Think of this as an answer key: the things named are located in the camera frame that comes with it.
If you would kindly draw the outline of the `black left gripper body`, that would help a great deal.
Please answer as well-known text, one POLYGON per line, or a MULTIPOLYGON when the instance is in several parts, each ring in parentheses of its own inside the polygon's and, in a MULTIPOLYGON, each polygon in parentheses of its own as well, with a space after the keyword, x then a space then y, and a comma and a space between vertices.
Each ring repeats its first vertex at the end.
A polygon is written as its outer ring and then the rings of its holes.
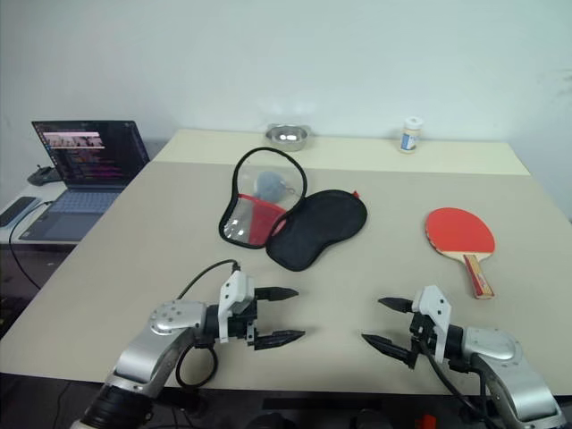
POLYGON ((257 341, 257 298, 234 304, 231 316, 228 318, 228 335, 244 340, 250 347, 255 347, 257 341))

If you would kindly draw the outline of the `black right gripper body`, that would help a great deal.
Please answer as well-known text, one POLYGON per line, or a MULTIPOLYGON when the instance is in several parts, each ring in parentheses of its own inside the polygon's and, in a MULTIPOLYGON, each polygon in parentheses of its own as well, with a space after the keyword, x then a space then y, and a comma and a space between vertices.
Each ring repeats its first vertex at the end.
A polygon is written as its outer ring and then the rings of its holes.
POLYGON ((407 365, 410 369, 416 367, 419 355, 429 358, 431 355, 430 342, 436 336, 434 332, 435 324, 428 315, 414 313, 409 331, 411 333, 411 350, 408 353, 407 365))

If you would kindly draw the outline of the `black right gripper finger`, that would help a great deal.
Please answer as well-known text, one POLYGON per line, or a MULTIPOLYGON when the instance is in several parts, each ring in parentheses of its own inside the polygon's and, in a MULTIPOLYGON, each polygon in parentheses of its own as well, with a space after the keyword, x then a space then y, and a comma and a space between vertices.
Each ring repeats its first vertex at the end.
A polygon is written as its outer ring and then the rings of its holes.
POLYGON ((394 311, 401 313, 413 312, 413 301, 410 299, 386 297, 378 299, 378 302, 394 311))
POLYGON ((409 362, 410 351, 402 348, 401 346, 395 345, 391 340, 379 335, 366 333, 363 333, 361 337, 366 341, 367 344, 385 356, 399 360, 404 364, 409 362))

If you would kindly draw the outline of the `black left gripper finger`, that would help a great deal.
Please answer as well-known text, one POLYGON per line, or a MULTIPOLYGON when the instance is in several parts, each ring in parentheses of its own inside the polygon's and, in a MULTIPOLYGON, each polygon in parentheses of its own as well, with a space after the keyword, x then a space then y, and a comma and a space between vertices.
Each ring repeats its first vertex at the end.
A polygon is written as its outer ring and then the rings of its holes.
POLYGON ((281 301, 298 296, 294 289, 283 287, 263 287, 255 288, 256 300, 281 301))
POLYGON ((284 330, 275 331, 268 335, 257 335, 254 340, 254 350, 278 348, 300 339, 305 334, 305 331, 284 330))

